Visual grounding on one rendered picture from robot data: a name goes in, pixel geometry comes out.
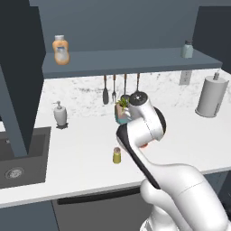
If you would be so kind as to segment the small potted plant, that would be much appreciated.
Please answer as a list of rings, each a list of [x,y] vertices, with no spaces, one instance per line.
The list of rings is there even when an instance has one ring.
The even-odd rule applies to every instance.
[[[128,121],[126,118],[126,115],[124,113],[124,108],[129,106],[129,101],[126,101],[124,99],[119,99],[116,103],[115,103],[115,120],[120,124],[127,124]]]

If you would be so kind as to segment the dark sink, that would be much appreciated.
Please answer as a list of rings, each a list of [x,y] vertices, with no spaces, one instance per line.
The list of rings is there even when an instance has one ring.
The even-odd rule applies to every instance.
[[[0,189],[45,182],[50,137],[51,127],[35,128],[29,154],[15,157],[6,132],[0,132]]]

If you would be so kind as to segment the yellow shaker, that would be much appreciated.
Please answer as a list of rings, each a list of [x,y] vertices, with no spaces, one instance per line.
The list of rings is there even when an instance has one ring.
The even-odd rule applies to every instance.
[[[113,153],[113,163],[120,163],[121,162],[121,149],[116,147]]]

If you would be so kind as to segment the white wall outlet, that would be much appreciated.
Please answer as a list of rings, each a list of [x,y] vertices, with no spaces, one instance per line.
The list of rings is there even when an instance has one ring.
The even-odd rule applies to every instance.
[[[191,74],[191,70],[183,70],[180,74],[180,84],[188,85],[190,83]]]

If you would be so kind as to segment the grey-green shaker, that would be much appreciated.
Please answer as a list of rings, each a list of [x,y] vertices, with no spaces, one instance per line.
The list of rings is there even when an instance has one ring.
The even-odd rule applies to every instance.
[[[184,59],[190,59],[193,56],[193,46],[191,40],[186,40],[181,49],[181,57]]]

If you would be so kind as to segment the hanging spoon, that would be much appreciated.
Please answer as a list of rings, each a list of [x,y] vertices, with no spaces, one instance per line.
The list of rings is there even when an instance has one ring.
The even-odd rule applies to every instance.
[[[120,99],[124,99],[126,101],[129,101],[129,95],[126,94],[126,81],[127,81],[127,74],[124,74],[124,94],[120,97]]]

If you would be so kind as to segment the orange condiment bottle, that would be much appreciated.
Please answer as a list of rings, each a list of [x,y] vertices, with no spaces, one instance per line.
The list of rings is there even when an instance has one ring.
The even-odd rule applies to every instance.
[[[54,59],[58,65],[67,65],[70,60],[69,43],[63,35],[56,35],[52,43]]]

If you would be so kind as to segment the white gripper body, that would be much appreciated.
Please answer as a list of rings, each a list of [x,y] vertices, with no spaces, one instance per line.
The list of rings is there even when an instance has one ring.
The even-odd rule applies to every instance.
[[[128,121],[132,121],[133,120],[132,115],[131,115],[128,107],[124,108],[124,113],[125,113],[126,118],[127,118]]]

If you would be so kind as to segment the hanging ladle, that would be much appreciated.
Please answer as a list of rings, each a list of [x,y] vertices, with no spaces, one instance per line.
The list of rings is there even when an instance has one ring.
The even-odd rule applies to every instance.
[[[134,92],[134,94],[139,93],[140,77],[141,77],[141,73],[137,73],[137,77],[136,77],[136,91]]]

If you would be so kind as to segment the grey-blue base cabinet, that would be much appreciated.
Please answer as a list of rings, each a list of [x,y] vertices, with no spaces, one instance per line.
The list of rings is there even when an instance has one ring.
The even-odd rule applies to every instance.
[[[60,231],[50,201],[0,208],[0,231]]]
[[[218,198],[231,221],[231,171],[206,174],[205,178],[217,193]]]

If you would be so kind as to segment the dark open cabinet door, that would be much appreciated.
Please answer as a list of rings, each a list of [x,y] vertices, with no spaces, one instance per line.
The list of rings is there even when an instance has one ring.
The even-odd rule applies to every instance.
[[[231,74],[231,6],[199,7],[193,47],[221,61],[221,69]]]
[[[0,0],[0,117],[16,157],[29,153],[45,55],[39,8]]]

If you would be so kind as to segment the grey-blue cabinet shelf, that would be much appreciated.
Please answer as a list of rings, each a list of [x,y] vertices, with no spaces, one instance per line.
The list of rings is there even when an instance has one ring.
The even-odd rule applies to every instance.
[[[192,69],[219,69],[222,62],[194,50],[193,57],[183,59],[180,48],[77,51],[70,54],[68,65],[58,65],[52,53],[43,62],[46,79],[104,76]]]

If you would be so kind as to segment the hanging spatula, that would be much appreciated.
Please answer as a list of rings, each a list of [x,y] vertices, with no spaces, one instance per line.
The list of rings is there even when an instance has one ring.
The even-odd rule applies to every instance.
[[[104,75],[103,103],[104,105],[107,105],[108,102],[109,102],[109,95],[108,95],[108,90],[106,87],[106,75]]]

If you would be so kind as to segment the white soap dispenser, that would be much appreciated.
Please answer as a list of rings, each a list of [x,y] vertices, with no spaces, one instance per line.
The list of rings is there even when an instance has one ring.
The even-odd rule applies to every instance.
[[[67,126],[67,109],[60,104],[60,101],[56,102],[56,107],[53,109],[54,118],[59,128],[65,128]]]

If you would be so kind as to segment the grey dishwasher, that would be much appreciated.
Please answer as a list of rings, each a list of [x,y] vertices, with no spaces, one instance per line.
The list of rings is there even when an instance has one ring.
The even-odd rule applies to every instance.
[[[52,201],[60,231],[139,231],[152,206],[140,194],[59,205]]]

